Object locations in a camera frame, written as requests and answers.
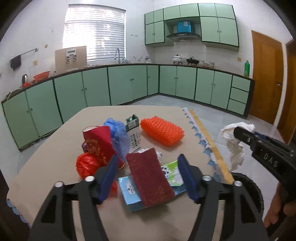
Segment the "table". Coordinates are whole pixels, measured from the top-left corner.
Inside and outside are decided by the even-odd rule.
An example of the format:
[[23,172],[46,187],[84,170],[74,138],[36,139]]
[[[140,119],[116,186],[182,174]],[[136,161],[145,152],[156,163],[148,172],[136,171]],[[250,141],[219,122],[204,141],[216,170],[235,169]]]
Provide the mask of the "table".
[[[142,148],[154,147],[161,152],[162,165],[175,161],[179,154],[183,153],[189,163],[198,166],[203,174],[213,176],[220,171],[222,181],[231,182],[231,174],[223,159],[217,157],[217,150],[217,166],[208,165],[209,156],[203,152],[204,147],[199,144],[196,136],[195,120],[198,122],[198,119],[194,118],[193,112],[190,113],[187,109],[184,111],[180,107],[161,106],[88,107],[73,116],[39,147],[12,180],[7,198],[32,225],[39,208],[57,181],[63,181],[66,185],[80,181],[75,163],[77,157],[83,153],[82,130],[88,126],[101,126],[110,117],[125,122],[125,119],[133,114],[140,120],[157,115],[184,130],[185,137],[171,148],[163,146],[141,130]],[[129,174],[127,167],[119,171],[119,176]],[[131,213],[119,191],[116,198],[108,198],[98,206],[98,211],[107,236],[112,241],[181,241],[188,239],[199,207],[200,205],[189,199],[187,193],[183,193],[168,203]],[[219,240],[223,220],[222,207],[223,201],[220,201],[213,240]],[[77,239],[84,240],[77,202],[73,202],[73,216]]]

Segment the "window blind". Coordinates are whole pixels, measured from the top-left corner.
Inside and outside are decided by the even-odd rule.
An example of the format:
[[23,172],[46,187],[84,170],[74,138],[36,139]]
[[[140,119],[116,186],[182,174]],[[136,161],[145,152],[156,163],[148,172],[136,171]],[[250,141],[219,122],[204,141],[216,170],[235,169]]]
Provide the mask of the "window blind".
[[85,46],[87,60],[125,58],[125,10],[86,4],[68,6],[63,48]]

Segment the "light blue box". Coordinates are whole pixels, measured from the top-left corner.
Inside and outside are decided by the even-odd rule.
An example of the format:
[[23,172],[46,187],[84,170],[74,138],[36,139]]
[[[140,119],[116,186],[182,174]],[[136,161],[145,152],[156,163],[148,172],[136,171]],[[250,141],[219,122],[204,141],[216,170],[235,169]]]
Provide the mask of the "light blue box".
[[[140,198],[140,194],[137,190],[137,186],[133,181],[132,176],[118,178],[119,186],[124,198],[124,201],[131,212],[135,212],[146,208]],[[172,187],[175,196],[186,191],[185,185],[182,184],[179,187]]]
[[190,21],[180,21],[177,24],[178,33],[192,33]]

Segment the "green bottle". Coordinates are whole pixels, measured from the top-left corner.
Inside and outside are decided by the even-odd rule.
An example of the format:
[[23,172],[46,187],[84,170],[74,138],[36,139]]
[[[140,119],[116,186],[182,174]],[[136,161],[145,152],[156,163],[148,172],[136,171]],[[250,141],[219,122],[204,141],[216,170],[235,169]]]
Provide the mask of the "green bottle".
[[245,75],[245,77],[249,77],[250,76],[250,64],[249,64],[249,61],[248,60],[244,64],[244,75]]

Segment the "faucet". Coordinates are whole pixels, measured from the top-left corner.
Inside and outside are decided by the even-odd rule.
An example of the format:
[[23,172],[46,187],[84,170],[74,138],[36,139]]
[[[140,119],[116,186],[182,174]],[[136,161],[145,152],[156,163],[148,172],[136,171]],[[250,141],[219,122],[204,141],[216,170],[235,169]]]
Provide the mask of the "faucet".
[[116,49],[115,58],[114,59],[116,59],[117,50],[118,50],[118,63],[120,64],[120,52],[119,52],[119,48]]

